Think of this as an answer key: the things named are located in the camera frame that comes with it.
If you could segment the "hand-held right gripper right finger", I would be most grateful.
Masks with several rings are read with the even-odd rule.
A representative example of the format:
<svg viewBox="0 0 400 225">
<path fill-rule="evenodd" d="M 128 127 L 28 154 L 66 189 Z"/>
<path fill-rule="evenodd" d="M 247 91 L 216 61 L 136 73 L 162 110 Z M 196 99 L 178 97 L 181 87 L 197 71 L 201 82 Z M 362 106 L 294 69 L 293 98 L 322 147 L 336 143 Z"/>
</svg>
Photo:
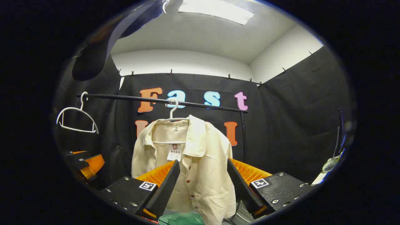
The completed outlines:
<svg viewBox="0 0 400 225">
<path fill-rule="evenodd" d="M 253 219 L 288 208 L 314 188 L 286 172 L 270 174 L 235 159 L 227 160 L 227 171 L 236 199 L 244 204 Z"/>
</svg>

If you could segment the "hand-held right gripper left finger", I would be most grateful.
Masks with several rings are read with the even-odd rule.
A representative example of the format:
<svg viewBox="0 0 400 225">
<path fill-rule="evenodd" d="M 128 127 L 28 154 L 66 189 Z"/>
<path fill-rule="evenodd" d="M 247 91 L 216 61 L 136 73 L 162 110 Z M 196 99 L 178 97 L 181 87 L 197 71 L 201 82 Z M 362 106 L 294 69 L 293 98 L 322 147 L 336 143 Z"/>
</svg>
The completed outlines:
<svg viewBox="0 0 400 225">
<path fill-rule="evenodd" d="M 99 196 L 130 216 L 159 219 L 164 214 L 179 174 L 179 162 L 174 160 L 138 178 L 122 177 L 102 189 Z"/>
</svg>

